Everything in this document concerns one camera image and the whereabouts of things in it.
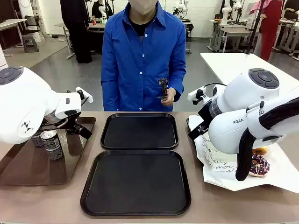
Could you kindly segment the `seated person in black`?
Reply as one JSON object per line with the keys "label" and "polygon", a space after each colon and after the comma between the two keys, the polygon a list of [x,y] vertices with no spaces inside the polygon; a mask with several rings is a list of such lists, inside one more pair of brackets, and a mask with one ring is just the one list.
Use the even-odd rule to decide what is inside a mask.
{"label": "seated person in black", "polygon": [[96,19],[102,17],[107,17],[105,2],[104,0],[96,0],[92,7],[92,18]]}

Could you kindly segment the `white background desk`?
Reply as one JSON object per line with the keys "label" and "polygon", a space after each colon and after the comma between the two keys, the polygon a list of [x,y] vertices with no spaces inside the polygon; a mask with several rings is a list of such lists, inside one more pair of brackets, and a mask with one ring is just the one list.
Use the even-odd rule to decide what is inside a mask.
{"label": "white background desk", "polygon": [[[25,22],[27,19],[7,19],[6,21],[0,23],[0,32],[10,29],[10,28],[17,28],[19,38],[21,41],[21,44],[18,45],[18,47],[24,47],[23,46],[23,40],[22,40],[22,34],[19,28],[19,23]],[[0,45],[0,58],[5,58],[5,56],[12,56],[12,55],[5,55],[2,50],[2,46]]]}

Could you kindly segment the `white wrapping paper sheet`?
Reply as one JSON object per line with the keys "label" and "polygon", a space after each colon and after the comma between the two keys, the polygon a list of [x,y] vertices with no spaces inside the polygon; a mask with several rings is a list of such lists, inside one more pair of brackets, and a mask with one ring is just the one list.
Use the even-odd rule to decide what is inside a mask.
{"label": "white wrapping paper sheet", "polygon": [[299,171],[293,166],[288,156],[278,144],[269,145],[269,151],[264,158],[270,164],[270,171],[263,177],[248,175],[240,182],[236,180],[233,172],[212,171],[209,161],[204,155],[203,136],[209,137],[208,133],[200,135],[194,140],[196,154],[199,161],[204,164],[204,182],[231,190],[239,191],[260,185],[272,185],[294,193],[299,193]]}

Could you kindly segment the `person right forearm blue sleeve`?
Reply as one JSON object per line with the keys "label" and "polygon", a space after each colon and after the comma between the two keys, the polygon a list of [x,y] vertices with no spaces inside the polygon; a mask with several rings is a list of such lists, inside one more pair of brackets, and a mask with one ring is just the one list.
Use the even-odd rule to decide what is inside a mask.
{"label": "person right forearm blue sleeve", "polygon": [[118,111],[119,87],[117,81],[102,81],[104,111]]}

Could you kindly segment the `bystander in red clothes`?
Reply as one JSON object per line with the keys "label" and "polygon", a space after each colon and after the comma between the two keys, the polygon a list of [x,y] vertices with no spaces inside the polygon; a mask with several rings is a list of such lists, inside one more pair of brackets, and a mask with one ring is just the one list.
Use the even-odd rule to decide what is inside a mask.
{"label": "bystander in red clothes", "polygon": [[262,18],[254,54],[268,61],[275,41],[283,0],[265,0],[260,17]]}

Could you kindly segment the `grey background table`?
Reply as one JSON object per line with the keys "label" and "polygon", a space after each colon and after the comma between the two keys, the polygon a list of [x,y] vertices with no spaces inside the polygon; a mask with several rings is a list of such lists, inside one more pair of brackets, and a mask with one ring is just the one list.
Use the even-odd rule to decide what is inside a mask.
{"label": "grey background table", "polygon": [[212,52],[239,51],[240,44],[247,41],[252,34],[252,31],[249,31],[243,25],[221,25],[220,22],[209,21],[213,23],[213,28],[207,48]]}

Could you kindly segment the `brown plastic tray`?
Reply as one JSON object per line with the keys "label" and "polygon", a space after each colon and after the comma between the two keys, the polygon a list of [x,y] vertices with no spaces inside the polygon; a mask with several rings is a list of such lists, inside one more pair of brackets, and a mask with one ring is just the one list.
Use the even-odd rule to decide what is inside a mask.
{"label": "brown plastic tray", "polygon": [[9,145],[0,143],[0,186],[49,186],[67,183],[73,176],[87,140],[57,130],[63,157],[50,160],[44,147],[32,140]]}

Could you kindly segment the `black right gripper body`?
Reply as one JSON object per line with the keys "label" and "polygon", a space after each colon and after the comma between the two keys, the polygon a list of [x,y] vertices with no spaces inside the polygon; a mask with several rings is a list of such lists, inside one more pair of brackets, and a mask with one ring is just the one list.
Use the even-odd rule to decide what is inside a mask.
{"label": "black right gripper body", "polygon": [[194,129],[196,138],[208,131],[209,125],[212,121],[212,116],[209,110],[210,104],[211,103],[205,104],[199,111],[199,116],[203,119],[203,121],[199,125],[197,125],[196,128]]}

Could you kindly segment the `small black plastic tray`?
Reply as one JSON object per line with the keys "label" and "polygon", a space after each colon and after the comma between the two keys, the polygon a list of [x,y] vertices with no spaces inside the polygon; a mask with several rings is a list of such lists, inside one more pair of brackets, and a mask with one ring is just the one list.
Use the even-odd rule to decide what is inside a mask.
{"label": "small black plastic tray", "polygon": [[109,150],[170,150],[179,143],[175,118],[168,113],[115,113],[106,119],[100,139]]}

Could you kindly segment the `grey step stool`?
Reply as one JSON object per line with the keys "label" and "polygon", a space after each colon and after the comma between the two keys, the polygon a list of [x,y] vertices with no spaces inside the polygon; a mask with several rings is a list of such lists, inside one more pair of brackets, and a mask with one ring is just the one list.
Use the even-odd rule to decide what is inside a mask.
{"label": "grey step stool", "polygon": [[22,43],[25,53],[39,52],[39,48],[33,35],[22,35]]}

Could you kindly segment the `white table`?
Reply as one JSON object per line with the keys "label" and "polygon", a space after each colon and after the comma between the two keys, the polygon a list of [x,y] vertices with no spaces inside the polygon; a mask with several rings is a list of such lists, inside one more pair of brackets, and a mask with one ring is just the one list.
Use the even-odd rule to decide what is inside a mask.
{"label": "white table", "polygon": [[200,56],[224,84],[230,83],[246,69],[263,68],[277,76],[281,89],[288,90],[299,86],[299,80],[254,54],[200,53]]}

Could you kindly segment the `black office chair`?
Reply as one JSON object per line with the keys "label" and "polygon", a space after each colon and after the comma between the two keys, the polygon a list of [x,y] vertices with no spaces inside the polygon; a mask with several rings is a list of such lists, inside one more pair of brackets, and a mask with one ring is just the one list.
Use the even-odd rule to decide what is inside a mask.
{"label": "black office chair", "polygon": [[39,16],[29,16],[26,15],[24,17],[24,19],[26,19],[25,21],[25,29],[24,29],[24,34],[33,34],[36,32],[40,32],[40,25],[39,25],[39,21],[40,21],[40,17]]}

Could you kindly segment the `person in blue shirt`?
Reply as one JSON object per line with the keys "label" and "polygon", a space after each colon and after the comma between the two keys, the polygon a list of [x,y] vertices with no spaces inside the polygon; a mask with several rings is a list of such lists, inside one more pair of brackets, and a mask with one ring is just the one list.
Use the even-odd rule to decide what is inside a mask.
{"label": "person in blue shirt", "polygon": [[101,61],[101,82],[117,81],[118,111],[171,112],[159,96],[159,79],[186,74],[185,25],[163,10],[159,0],[141,15],[130,5],[106,22]]}

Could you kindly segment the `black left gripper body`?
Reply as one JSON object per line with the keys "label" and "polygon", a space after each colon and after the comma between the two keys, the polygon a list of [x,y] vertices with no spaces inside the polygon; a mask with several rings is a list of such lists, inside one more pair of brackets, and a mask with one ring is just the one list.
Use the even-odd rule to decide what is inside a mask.
{"label": "black left gripper body", "polygon": [[82,126],[78,123],[68,124],[66,126],[66,134],[73,135],[73,134],[80,134]]}

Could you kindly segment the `chocolate glazed donut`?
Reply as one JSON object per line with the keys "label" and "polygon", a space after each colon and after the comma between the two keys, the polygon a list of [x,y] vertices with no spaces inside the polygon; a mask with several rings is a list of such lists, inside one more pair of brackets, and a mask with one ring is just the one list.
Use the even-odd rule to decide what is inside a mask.
{"label": "chocolate glazed donut", "polygon": [[268,151],[269,151],[269,147],[268,146],[259,147],[259,148],[256,148],[256,149],[252,150],[253,154],[258,154],[258,155],[265,155],[265,154],[268,153]]}

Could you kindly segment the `chocolate sprinkle donut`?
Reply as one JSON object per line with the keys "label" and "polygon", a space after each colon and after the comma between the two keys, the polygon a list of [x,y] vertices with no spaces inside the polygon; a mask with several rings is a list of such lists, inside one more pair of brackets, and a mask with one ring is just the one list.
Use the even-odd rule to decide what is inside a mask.
{"label": "chocolate sprinkle donut", "polygon": [[269,170],[270,164],[268,163],[268,161],[262,155],[253,153],[249,175],[263,177],[269,172]]}

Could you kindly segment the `black serving tongs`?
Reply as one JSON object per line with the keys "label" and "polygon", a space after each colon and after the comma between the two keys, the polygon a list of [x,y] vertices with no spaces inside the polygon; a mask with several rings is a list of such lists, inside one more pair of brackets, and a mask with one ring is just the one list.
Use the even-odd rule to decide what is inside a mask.
{"label": "black serving tongs", "polygon": [[162,89],[162,96],[159,96],[158,98],[161,100],[166,100],[168,97],[168,93],[167,93],[168,79],[161,78],[161,79],[159,79],[158,84],[160,85],[160,87]]}

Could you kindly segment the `bystander in long black clothes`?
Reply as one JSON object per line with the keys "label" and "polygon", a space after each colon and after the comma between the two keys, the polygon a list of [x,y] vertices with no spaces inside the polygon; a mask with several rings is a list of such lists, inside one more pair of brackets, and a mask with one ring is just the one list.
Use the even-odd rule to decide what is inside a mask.
{"label": "bystander in long black clothes", "polygon": [[88,14],[85,0],[60,0],[61,15],[67,27],[78,63],[92,61],[87,43]]}

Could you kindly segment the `person left hand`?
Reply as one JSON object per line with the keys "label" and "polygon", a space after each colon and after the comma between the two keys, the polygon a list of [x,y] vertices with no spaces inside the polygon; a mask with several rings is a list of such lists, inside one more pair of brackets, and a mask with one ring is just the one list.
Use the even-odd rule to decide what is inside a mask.
{"label": "person left hand", "polygon": [[161,100],[162,105],[173,106],[176,93],[176,90],[172,87],[167,89],[167,98]]}

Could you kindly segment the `white script paper box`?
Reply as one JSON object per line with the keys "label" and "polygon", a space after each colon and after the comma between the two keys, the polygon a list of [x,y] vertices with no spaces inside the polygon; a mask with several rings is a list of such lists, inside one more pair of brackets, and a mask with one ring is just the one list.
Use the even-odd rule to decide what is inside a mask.
{"label": "white script paper box", "polygon": [[237,154],[225,154],[212,150],[209,152],[209,165],[212,171],[235,173],[237,170]]}
{"label": "white script paper box", "polygon": [[204,148],[204,155],[206,159],[210,162],[219,161],[220,152],[215,149],[212,145],[210,139],[206,136],[203,136],[203,148]]}

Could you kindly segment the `black stand pole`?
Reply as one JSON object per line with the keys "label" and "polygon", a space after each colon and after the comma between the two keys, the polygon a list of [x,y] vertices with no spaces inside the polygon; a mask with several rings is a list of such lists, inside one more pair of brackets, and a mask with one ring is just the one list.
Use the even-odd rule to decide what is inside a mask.
{"label": "black stand pole", "polygon": [[249,43],[248,43],[247,50],[245,52],[245,54],[247,54],[247,55],[249,55],[249,53],[250,53],[252,42],[253,42],[253,40],[255,38],[255,35],[256,35],[256,30],[257,30],[257,26],[258,26],[259,21],[260,21],[261,12],[262,12],[262,9],[263,9],[264,2],[265,2],[265,0],[260,1],[260,7],[258,9],[258,14],[255,15],[254,27],[253,27],[253,30],[252,30],[252,33],[251,33],[251,36],[250,36],[250,40],[249,40]]}

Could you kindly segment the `large black plastic tray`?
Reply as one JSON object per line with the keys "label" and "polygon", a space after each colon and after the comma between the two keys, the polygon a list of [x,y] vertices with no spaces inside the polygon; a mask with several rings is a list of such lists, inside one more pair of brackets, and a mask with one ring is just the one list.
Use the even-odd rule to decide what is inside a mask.
{"label": "large black plastic tray", "polygon": [[191,205],[182,157],[172,150],[108,150],[93,160],[80,206],[94,216],[177,216]]}

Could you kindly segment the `beige face mask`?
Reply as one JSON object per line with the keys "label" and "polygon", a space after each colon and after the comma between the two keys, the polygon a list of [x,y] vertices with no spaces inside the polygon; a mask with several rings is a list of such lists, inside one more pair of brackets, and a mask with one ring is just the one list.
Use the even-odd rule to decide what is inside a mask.
{"label": "beige face mask", "polygon": [[151,12],[158,2],[158,0],[128,0],[131,7],[141,15]]}

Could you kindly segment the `person left forearm blue sleeve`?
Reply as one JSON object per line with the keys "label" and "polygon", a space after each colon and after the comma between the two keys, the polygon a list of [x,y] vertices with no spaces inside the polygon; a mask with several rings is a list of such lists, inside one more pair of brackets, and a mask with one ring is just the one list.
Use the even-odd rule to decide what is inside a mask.
{"label": "person left forearm blue sleeve", "polygon": [[184,92],[184,85],[183,85],[184,75],[171,75],[168,90],[171,91],[171,95],[174,102],[177,102],[181,94]]}

